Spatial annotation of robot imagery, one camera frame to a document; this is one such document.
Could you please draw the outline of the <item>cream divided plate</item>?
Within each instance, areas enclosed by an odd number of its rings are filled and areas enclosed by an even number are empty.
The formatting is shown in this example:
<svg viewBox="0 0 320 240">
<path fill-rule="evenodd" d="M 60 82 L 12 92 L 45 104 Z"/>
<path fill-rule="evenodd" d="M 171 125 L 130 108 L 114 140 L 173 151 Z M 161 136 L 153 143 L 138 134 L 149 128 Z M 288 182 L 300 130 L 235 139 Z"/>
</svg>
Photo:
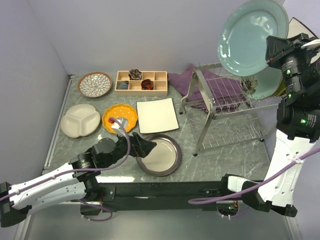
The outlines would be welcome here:
<svg viewBox="0 0 320 240">
<path fill-rule="evenodd" d="M 67 110 L 60 121 L 62 132 L 70 138 L 85 137 L 99 126 L 101 116 L 90 104 L 77 104 Z"/>
</svg>

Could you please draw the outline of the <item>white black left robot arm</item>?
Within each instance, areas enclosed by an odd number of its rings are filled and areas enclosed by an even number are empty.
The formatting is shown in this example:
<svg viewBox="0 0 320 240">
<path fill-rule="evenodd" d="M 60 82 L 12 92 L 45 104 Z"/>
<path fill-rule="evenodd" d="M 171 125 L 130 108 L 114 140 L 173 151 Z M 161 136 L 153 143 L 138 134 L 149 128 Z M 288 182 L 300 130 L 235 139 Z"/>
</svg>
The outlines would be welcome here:
<svg viewBox="0 0 320 240">
<path fill-rule="evenodd" d="M 61 167 L 19 184 L 0 185 L 0 225 L 11 227 L 36 211 L 68 201 L 94 201 L 102 198 L 97 176 L 118 167 L 128 156 L 147 157 L 157 146 L 137 133 L 103 138 Z"/>
</svg>

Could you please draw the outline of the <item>teal round plate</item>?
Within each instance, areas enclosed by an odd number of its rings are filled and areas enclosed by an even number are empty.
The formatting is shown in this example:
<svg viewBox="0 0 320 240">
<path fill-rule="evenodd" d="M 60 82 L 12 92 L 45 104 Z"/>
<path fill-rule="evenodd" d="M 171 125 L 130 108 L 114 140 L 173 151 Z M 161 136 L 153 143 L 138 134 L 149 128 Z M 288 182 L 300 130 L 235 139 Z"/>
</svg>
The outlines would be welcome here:
<svg viewBox="0 0 320 240">
<path fill-rule="evenodd" d="M 234 11 L 223 25 L 217 54 L 231 74 L 245 77 L 267 68 L 267 37 L 286 38 L 289 17 L 275 0 L 250 0 Z"/>
</svg>

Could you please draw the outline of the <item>floral patterned round plate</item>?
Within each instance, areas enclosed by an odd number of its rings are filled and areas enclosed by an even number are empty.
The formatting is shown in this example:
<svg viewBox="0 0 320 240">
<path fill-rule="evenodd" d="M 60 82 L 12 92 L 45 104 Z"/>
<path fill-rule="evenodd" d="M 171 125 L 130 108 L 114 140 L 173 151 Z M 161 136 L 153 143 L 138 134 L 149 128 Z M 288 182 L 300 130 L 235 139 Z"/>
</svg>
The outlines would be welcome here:
<svg viewBox="0 0 320 240">
<path fill-rule="evenodd" d="M 79 92 L 87 98 L 99 98 L 112 87 L 112 78 L 100 71 L 84 75 L 78 82 Z"/>
</svg>

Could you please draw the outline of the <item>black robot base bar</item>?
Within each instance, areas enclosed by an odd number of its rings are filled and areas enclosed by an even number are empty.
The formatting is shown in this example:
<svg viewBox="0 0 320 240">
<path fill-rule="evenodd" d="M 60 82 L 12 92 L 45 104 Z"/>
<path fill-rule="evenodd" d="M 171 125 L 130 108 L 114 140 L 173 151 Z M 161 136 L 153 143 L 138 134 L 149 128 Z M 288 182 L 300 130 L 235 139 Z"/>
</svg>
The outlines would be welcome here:
<svg viewBox="0 0 320 240">
<path fill-rule="evenodd" d="M 238 217 L 249 210 L 239 198 L 205 205 L 188 203 L 191 199 L 228 195 L 222 185 L 219 181 L 100 183 L 100 193 L 92 203 L 113 212 L 200 209 Z"/>
</svg>

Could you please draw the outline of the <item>brown rimmed cream plate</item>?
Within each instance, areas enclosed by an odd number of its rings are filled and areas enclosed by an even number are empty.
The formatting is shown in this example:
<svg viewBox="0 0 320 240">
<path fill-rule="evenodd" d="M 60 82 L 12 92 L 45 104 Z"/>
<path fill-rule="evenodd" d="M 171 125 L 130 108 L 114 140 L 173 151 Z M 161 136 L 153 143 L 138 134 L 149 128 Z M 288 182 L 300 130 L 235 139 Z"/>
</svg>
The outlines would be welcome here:
<svg viewBox="0 0 320 240">
<path fill-rule="evenodd" d="M 164 177 L 179 167 L 182 162 L 182 150 L 172 137 L 165 134 L 152 134 L 144 139 L 156 143 L 156 146 L 147 157 L 136 158 L 142 171 L 154 177 Z"/>
</svg>

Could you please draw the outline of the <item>yellow polka dot plate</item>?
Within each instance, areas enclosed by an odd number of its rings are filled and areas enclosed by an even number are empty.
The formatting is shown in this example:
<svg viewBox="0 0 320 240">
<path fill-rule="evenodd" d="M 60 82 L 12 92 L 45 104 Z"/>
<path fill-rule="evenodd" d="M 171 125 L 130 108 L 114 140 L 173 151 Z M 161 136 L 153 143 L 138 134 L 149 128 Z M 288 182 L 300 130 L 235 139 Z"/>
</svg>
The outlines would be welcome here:
<svg viewBox="0 0 320 240">
<path fill-rule="evenodd" d="M 127 119 L 128 123 L 125 127 L 125 130 L 129 133 L 137 124 L 138 121 L 138 114 L 135 108 L 131 105 L 119 103 L 112 105 L 108 109 L 105 110 L 102 116 L 102 125 L 103 127 L 112 134 L 116 132 L 112 129 L 112 123 L 109 122 L 109 118 L 113 117 L 115 119 L 118 118 L 125 118 Z"/>
</svg>

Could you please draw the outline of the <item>green scalloped plate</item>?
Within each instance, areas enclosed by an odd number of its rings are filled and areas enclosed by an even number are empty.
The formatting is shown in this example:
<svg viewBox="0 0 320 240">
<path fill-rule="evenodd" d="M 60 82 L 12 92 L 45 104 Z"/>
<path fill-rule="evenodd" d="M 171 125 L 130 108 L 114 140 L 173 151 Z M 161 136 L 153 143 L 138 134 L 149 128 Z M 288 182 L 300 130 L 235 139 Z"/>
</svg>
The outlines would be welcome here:
<svg viewBox="0 0 320 240">
<path fill-rule="evenodd" d="M 285 86 L 285 82 L 284 80 L 282 79 L 279 86 L 277 87 L 276 91 L 273 93 L 273 97 L 280 97 L 282 96 L 283 94 L 285 94 L 286 92 L 286 86 Z"/>
</svg>

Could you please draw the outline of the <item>white square plate black rim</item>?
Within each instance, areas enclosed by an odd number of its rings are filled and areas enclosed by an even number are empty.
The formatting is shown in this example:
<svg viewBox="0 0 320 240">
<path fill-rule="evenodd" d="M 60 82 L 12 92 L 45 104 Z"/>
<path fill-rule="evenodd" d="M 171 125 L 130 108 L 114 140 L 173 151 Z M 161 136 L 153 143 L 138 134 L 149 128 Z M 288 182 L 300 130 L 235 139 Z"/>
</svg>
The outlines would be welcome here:
<svg viewBox="0 0 320 240">
<path fill-rule="evenodd" d="M 179 129 L 173 99 L 165 98 L 136 103 L 141 134 L 164 133 Z"/>
</svg>

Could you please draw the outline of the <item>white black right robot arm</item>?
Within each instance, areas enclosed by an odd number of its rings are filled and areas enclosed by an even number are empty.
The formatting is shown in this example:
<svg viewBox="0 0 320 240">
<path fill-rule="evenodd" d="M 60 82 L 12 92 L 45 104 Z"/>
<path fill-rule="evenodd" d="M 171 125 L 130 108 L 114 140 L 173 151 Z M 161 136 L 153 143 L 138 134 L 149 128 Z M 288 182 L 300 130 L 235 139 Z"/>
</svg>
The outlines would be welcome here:
<svg viewBox="0 0 320 240">
<path fill-rule="evenodd" d="M 266 62 L 281 70 L 286 97 L 276 113 L 276 141 L 263 182 L 227 174 L 219 187 L 222 198 L 239 197 L 251 208 L 295 217 L 293 193 L 307 154 L 320 137 L 320 41 L 300 33 L 266 39 Z"/>
</svg>

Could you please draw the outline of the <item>mint green flower plate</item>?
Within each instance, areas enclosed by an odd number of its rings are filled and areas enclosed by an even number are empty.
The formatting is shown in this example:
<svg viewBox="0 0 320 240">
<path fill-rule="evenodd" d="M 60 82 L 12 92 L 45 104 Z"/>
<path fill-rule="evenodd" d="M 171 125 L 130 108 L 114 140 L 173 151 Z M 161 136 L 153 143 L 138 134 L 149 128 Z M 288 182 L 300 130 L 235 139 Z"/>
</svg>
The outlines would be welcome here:
<svg viewBox="0 0 320 240">
<path fill-rule="evenodd" d="M 246 96 L 253 100 L 262 100 L 273 97 L 282 80 L 281 70 L 267 67 L 254 75 L 241 77 L 240 84 Z"/>
</svg>

